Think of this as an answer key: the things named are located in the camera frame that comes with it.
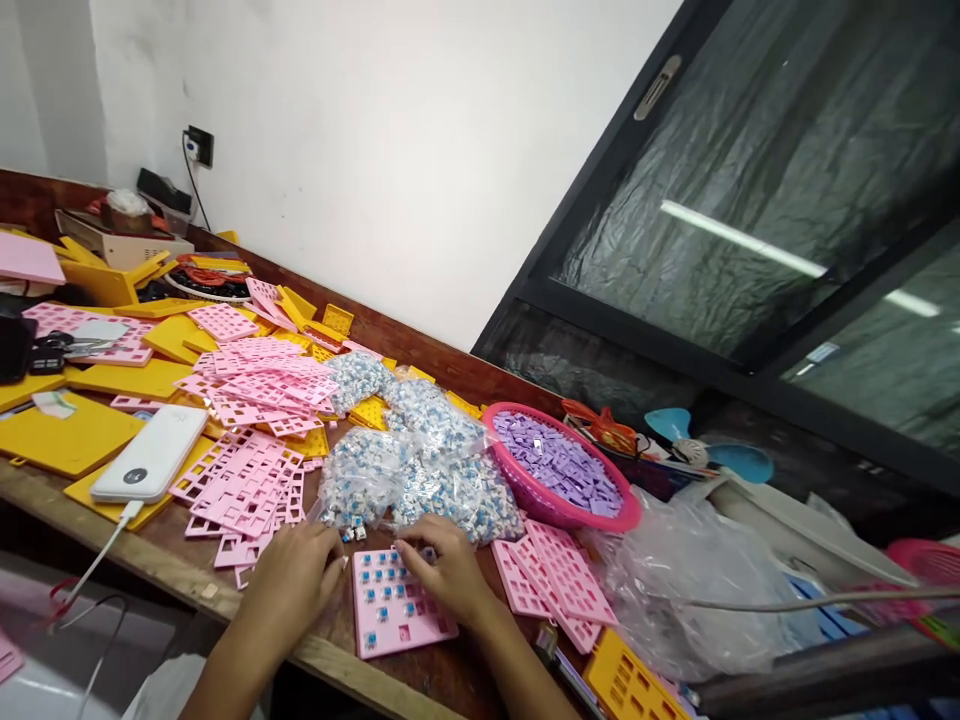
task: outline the plastic bag of switches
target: plastic bag of switches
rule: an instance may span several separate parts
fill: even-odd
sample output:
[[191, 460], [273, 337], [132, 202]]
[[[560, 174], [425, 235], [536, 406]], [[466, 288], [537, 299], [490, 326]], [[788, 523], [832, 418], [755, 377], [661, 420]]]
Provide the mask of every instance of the plastic bag of switches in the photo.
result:
[[486, 425], [453, 405], [429, 380], [400, 373], [380, 394], [390, 405], [384, 414], [390, 429], [421, 436], [424, 463], [449, 464], [477, 455], [497, 440]]
[[327, 360], [324, 365], [336, 371], [333, 380], [338, 387], [330, 396], [330, 402], [338, 415], [346, 415], [393, 381], [393, 374], [386, 365], [365, 352], [337, 355]]
[[311, 519], [344, 528], [360, 517], [365, 525], [377, 527], [387, 508], [399, 501], [404, 468], [418, 448], [418, 438], [411, 433], [353, 428], [323, 464], [318, 512]]
[[402, 470], [403, 487], [393, 506], [391, 529], [399, 532], [423, 515], [434, 514], [453, 520], [474, 545], [522, 537], [523, 519], [491, 452], [448, 463], [415, 458]]
[[705, 500], [662, 503], [639, 488], [643, 521], [626, 535], [588, 531], [595, 570], [613, 600], [617, 632], [670, 680], [769, 672], [780, 655], [822, 642], [812, 610], [750, 613], [687, 605], [795, 601], [766, 541]]

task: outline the white cable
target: white cable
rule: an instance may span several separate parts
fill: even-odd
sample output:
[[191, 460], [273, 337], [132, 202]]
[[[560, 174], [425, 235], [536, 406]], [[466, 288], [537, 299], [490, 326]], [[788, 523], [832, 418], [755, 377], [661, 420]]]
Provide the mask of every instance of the white cable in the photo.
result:
[[935, 598], [960, 597], [960, 586], [919, 588], [915, 590], [866, 590], [863, 592], [837, 593], [823, 597], [797, 600], [781, 605], [737, 605], [734, 603], [708, 602], [688, 598], [668, 598], [663, 595], [648, 595], [658, 600], [667, 600], [677, 605], [700, 607], [709, 610], [727, 610], [729, 612], [781, 613], [809, 610], [810, 608], [835, 605], [837, 603], [880, 602], [884, 600], [933, 600]]
[[70, 594], [67, 596], [67, 601], [65, 605], [67, 608], [73, 603], [77, 595], [80, 593], [80, 588], [83, 587], [83, 584], [90, 579], [90, 576], [93, 574], [93, 571], [96, 569], [97, 565], [100, 564], [100, 561], [106, 557], [107, 552], [113, 547], [113, 543], [117, 541], [117, 538], [120, 537], [120, 533], [123, 532], [123, 529], [127, 524], [135, 518], [140, 511], [143, 510], [143, 501], [142, 500], [131, 500], [127, 503], [126, 507], [123, 508], [123, 512], [120, 513], [120, 522], [117, 523], [117, 529], [113, 531], [113, 535], [110, 536], [110, 539], [107, 540], [107, 544], [103, 546], [103, 550], [100, 551], [100, 554], [97, 555], [96, 559], [91, 563], [90, 567], [87, 568], [87, 571], [83, 574], [83, 577], [80, 578], [79, 582], [73, 586], [73, 590], [70, 591]]
[[100, 668], [103, 666], [103, 661], [106, 660], [107, 654], [110, 652], [110, 648], [113, 647], [113, 643], [117, 639], [117, 635], [120, 634], [120, 626], [123, 625], [123, 621], [127, 616], [127, 601], [121, 595], [108, 595], [102, 600], [97, 601], [94, 605], [91, 605], [89, 608], [84, 610], [82, 613], [77, 615], [75, 618], [70, 620], [67, 623], [64, 623], [60, 626], [60, 630], [65, 630], [71, 625], [80, 622], [85, 618], [89, 613], [96, 610], [101, 605], [105, 605], [111, 600], [118, 600], [120, 605], [120, 617], [117, 619], [117, 624], [113, 628], [113, 632], [110, 634], [110, 639], [107, 640], [107, 645], [103, 649], [103, 653], [100, 655], [100, 659], [97, 660], [96, 666], [93, 668], [93, 673], [90, 675], [90, 680], [87, 681], [87, 687], [83, 691], [83, 698], [80, 700], [80, 707], [77, 708], [76, 720], [81, 720], [83, 717], [83, 711], [87, 706], [87, 700], [90, 699], [90, 694], [93, 692], [93, 684], [97, 681], [97, 676], [100, 674]]

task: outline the electrical outlet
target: electrical outlet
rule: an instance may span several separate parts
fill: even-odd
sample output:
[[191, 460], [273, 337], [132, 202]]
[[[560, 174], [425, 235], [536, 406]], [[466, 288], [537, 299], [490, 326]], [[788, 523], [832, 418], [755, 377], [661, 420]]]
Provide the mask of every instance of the electrical outlet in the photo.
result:
[[213, 167], [213, 135], [191, 125], [184, 131], [187, 136], [187, 157], [205, 168]]

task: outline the pink plastic basket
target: pink plastic basket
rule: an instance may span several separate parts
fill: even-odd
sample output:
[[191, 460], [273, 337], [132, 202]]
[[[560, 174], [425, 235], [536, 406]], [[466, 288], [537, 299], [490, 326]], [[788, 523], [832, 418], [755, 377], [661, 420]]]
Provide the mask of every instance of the pink plastic basket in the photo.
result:
[[576, 528], [586, 526], [609, 533], [625, 533], [640, 523], [642, 510], [640, 509], [640, 503], [637, 501], [637, 498], [630, 492], [630, 483], [627, 482], [623, 474], [617, 470], [616, 466], [610, 462], [603, 453], [559, 420], [539, 410], [534, 410], [531, 407], [518, 403], [496, 403], [487, 408], [483, 414], [483, 422], [492, 433], [496, 434], [496, 430], [493, 427], [493, 419], [504, 412], [526, 415], [537, 422], [544, 423], [556, 429], [568, 440], [580, 443], [591, 457], [595, 457], [603, 463], [603, 469], [607, 477], [617, 486], [620, 495], [623, 497], [623, 507], [620, 508], [620, 514], [616, 517], [607, 518], [594, 515], [582, 508], [578, 508], [573, 503], [552, 493], [549, 489], [541, 485], [537, 482], [536, 478], [523, 469], [523, 466], [510, 454], [503, 443], [496, 443], [493, 446], [493, 453], [497, 464], [500, 466], [501, 472], [503, 472], [504, 476], [510, 482], [510, 487], [513, 488], [513, 494], [517, 498], [517, 503], [530, 514], [530, 517], [534, 520], [545, 522], [548, 525], [565, 528], [567, 530], [575, 530]]
[[[920, 580], [924, 587], [960, 585], [960, 549], [933, 540], [905, 538], [887, 548], [887, 555], [897, 565]], [[868, 590], [902, 590], [899, 585], [875, 583]], [[862, 603], [857, 609], [878, 625], [910, 620], [929, 615], [938, 607], [953, 605], [955, 600], [891, 600], [884, 603]]]

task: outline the wooden table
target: wooden table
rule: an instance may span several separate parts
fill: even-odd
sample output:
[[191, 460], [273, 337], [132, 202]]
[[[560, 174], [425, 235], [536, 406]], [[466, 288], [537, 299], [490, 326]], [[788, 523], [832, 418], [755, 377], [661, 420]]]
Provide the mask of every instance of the wooden table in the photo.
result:
[[[41, 178], [0, 170], [0, 222], [26, 228], [56, 242], [53, 218], [57, 207], [83, 208], [102, 197], [105, 190], [65, 180]], [[261, 280], [283, 284], [317, 307], [327, 303], [355, 316], [352, 340], [373, 348], [401, 364], [411, 364], [437, 378], [438, 384], [475, 404], [512, 400], [561, 416], [560, 398], [483, 360], [460, 352], [396, 320], [367, 308], [242, 247], [232, 245], [191, 226], [188, 239], [198, 251], [234, 250]], [[340, 423], [331, 433], [335, 442], [350, 427]], [[320, 471], [310, 473], [304, 508], [316, 498]], [[30, 467], [14, 468], [0, 458], [0, 499], [49, 524], [91, 549], [107, 542], [115, 525], [62, 494], [65, 478]], [[108, 557], [200, 611], [229, 621], [241, 594], [232, 571], [216, 571], [213, 559], [218, 543], [207, 539], [187, 541], [183, 536], [189, 513], [172, 504], [138, 534], [123, 533]], [[357, 549], [384, 549], [391, 544], [385, 533], [371, 531]], [[489, 549], [478, 552], [488, 583], [502, 600], [503, 586]], [[466, 633], [455, 640], [395, 656], [365, 662], [356, 655], [354, 600], [350, 574], [318, 620], [313, 632], [290, 658], [297, 665], [334, 685], [366, 705], [396, 718], [498, 718], [505, 715], [493, 679]], [[528, 638], [538, 622], [520, 618]], [[582, 660], [568, 643], [561, 645], [579, 665]]]
[[[336, 440], [352, 425], [340, 423]], [[307, 476], [304, 507], [312, 506], [320, 471]], [[16, 505], [91, 549], [99, 549], [115, 525], [62, 493], [65, 478], [31, 467], [0, 463], [0, 499]], [[140, 577], [194, 608], [229, 621], [241, 593], [232, 570], [215, 570], [218, 542], [183, 536], [189, 512], [177, 503], [168, 506], [137, 534], [123, 533], [109, 557]], [[391, 537], [373, 530], [358, 550], [385, 549]], [[478, 551], [481, 570], [501, 600], [506, 601], [496, 563], [489, 548]], [[455, 640], [370, 661], [356, 656], [354, 597], [351, 573], [344, 573], [337, 593], [311, 634], [291, 661], [304, 670], [396, 718], [498, 718], [505, 715], [493, 679], [467, 633]], [[538, 623], [518, 618], [529, 639]], [[564, 646], [568, 656], [576, 655]]]

